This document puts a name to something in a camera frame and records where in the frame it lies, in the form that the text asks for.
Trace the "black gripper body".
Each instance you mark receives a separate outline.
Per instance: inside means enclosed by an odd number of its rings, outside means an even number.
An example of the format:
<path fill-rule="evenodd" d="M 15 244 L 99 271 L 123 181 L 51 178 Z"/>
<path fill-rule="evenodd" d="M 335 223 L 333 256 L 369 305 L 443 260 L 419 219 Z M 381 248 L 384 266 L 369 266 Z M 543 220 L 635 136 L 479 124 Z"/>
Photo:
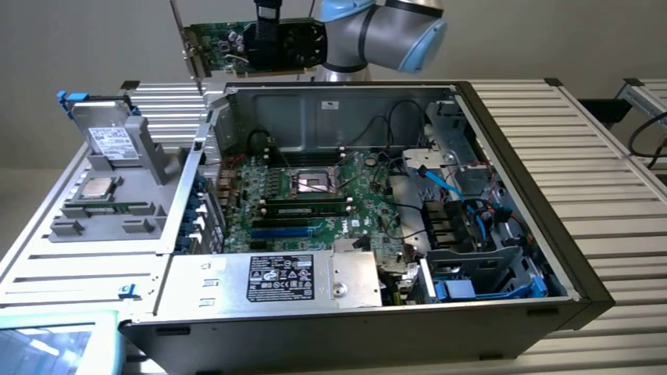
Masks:
<path fill-rule="evenodd" d="M 279 18 L 281 0 L 253 0 L 256 16 L 259 18 Z"/>

